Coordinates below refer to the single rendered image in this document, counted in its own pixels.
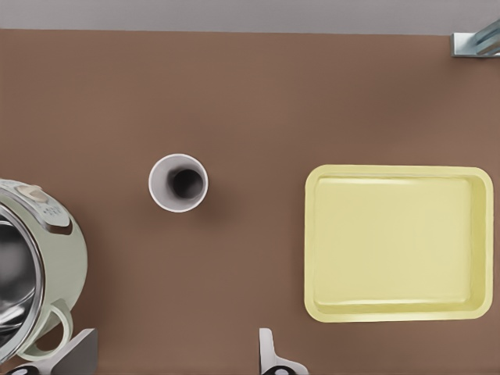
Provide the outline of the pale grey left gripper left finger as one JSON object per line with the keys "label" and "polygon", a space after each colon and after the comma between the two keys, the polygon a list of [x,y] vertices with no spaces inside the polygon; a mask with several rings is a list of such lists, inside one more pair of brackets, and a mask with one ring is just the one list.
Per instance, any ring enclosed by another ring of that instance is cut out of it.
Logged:
{"label": "pale grey left gripper left finger", "polygon": [[3,375],[94,375],[98,367],[98,330],[82,330],[48,359],[28,362]]}

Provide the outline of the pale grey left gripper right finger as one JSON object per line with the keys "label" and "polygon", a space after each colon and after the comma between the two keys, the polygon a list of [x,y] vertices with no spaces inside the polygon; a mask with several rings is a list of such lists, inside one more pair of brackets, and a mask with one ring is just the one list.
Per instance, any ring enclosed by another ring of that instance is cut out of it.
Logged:
{"label": "pale grey left gripper right finger", "polygon": [[259,329],[259,372],[260,375],[309,375],[301,363],[276,354],[270,328]]}

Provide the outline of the pale yellow tray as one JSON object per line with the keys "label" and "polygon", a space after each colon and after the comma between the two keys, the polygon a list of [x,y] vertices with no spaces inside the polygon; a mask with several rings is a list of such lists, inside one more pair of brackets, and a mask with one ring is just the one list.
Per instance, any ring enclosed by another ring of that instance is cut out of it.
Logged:
{"label": "pale yellow tray", "polygon": [[477,167],[318,166],[304,265],[322,323],[479,318],[494,295],[493,182]]}

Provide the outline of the white cup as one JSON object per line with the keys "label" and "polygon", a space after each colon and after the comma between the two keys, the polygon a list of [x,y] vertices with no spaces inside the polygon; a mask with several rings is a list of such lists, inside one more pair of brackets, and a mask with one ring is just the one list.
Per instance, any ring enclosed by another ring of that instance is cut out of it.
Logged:
{"label": "white cup", "polygon": [[203,202],[209,190],[209,178],[196,158],[175,153],[155,163],[149,173],[148,189],[162,209],[185,213]]}

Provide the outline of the pale green electric cooker pot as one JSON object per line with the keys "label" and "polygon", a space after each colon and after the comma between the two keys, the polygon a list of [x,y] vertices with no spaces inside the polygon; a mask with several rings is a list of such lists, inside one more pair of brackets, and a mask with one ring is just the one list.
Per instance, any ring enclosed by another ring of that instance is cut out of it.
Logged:
{"label": "pale green electric cooker pot", "polygon": [[0,178],[0,363],[47,359],[70,342],[87,271],[67,208],[36,185]]}

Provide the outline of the silver frame post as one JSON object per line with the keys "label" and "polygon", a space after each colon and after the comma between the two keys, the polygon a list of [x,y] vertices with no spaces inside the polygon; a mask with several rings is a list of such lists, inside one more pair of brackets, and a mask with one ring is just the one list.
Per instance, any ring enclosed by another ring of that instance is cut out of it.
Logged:
{"label": "silver frame post", "polygon": [[500,19],[476,33],[453,33],[451,57],[500,58]]}

